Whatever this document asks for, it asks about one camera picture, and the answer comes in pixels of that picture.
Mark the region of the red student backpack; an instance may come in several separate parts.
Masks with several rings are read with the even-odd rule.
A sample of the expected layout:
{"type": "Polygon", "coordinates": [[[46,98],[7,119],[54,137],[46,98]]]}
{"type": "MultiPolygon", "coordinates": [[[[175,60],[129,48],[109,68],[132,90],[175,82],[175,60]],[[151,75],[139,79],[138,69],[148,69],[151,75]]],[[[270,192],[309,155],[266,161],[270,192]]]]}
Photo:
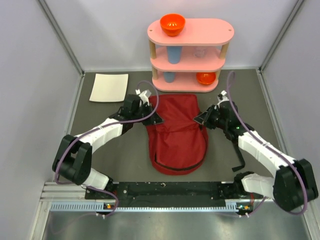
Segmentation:
{"type": "Polygon", "coordinates": [[[194,121],[201,113],[197,96],[188,93],[149,97],[164,123],[146,126],[149,158],[162,174],[186,175],[199,168],[209,148],[204,124],[194,121]]]}

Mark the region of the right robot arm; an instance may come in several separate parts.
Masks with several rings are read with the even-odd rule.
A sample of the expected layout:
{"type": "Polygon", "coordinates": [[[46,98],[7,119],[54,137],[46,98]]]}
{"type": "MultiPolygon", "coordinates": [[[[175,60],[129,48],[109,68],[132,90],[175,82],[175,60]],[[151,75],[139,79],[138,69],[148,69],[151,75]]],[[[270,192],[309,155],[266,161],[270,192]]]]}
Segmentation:
{"type": "Polygon", "coordinates": [[[312,165],[306,159],[296,160],[265,141],[255,129],[239,119],[238,108],[233,103],[221,100],[194,118],[200,125],[214,130],[221,129],[238,155],[244,168],[241,151],[245,151],[261,163],[271,177],[246,172],[238,174],[233,192],[239,198],[256,193],[271,198],[284,211],[290,212],[319,197],[312,165]]]}

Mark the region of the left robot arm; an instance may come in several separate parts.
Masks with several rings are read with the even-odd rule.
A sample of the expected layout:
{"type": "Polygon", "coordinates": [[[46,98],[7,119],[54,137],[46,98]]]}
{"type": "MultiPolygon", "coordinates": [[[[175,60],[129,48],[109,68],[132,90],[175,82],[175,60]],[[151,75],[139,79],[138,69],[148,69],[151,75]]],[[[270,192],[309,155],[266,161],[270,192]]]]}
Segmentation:
{"type": "Polygon", "coordinates": [[[92,155],[110,140],[128,132],[134,123],[145,126],[163,123],[156,113],[157,106],[149,102],[151,92],[137,91],[125,97],[119,110],[91,130],[64,136],[52,164],[55,178],[60,176],[73,184],[96,189],[102,198],[109,198],[114,191],[112,179],[92,168],[92,155]]]}

